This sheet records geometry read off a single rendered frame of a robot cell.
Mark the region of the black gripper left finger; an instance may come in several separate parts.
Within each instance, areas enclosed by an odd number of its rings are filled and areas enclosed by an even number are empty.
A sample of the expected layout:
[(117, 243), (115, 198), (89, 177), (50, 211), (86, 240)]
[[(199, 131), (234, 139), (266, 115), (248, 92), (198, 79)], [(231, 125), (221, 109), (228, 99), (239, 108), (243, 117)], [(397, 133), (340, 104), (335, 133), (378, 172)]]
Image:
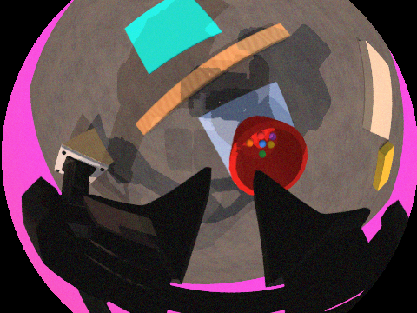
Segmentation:
[(144, 205), (83, 196), (83, 205), (95, 226), (152, 248), (171, 283), (182, 284), (209, 202), (211, 167)]

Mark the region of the orange flat bar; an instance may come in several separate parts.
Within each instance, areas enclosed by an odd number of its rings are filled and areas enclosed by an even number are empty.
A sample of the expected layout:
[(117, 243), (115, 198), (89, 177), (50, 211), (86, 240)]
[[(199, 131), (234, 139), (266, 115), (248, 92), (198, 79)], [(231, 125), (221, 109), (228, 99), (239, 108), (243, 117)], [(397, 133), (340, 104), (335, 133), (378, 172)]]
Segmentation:
[(236, 66), (239, 62), (242, 63), (242, 60), (248, 59), (256, 52), (258, 53), (268, 48), (268, 46), (284, 41), (288, 36), (291, 35), (279, 23), (230, 45), (229, 48), (218, 53), (218, 55), (203, 63), (202, 66), (197, 67), (194, 72), (184, 77), (180, 83), (170, 88), (170, 91), (154, 103), (149, 108), (149, 111), (136, 122), (136, 126), (138, 126), (143, 135), (146, 135), (163, 118), (169, 116), (174, 108), (187, 101), (191, 95), (201, 90), (205, 84), (209, 84), (209, 81), (219, 77), (220, 74), (225, 73), (225, 70), (230, 70), (230, 67)]

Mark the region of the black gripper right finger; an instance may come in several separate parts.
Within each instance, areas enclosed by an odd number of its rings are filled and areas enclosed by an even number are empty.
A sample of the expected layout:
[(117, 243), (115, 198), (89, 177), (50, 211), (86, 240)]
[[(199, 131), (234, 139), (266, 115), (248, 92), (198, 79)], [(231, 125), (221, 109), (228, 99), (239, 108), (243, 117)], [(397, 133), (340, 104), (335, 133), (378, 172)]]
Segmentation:
[(306, 261), (323, 241), (357, 229), (371, 215), (366, 208), (324, 215), (264, 171), (256, 171), (253, 191), (265, 288), (284, 285), (284, 277)]

